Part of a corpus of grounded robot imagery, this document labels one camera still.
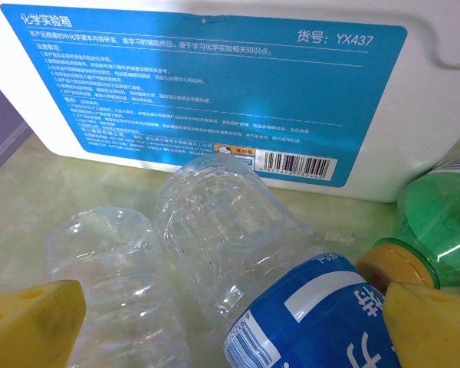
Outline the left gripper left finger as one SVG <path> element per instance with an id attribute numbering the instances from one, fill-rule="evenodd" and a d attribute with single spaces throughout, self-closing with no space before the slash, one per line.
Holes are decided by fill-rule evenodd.
<path id="1" fill-rule="evenodd" d="M 66 367 L 85 314 L 77 280 L 0 294 L 0 367 Z"/>

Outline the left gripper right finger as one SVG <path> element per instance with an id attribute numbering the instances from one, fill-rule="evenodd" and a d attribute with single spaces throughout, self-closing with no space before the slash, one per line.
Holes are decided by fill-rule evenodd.
<path id="1" fill-rule="evenodd" d="M 383 318 L 402 367 L 460 367 L 460 295 L 392 283 Z"/>

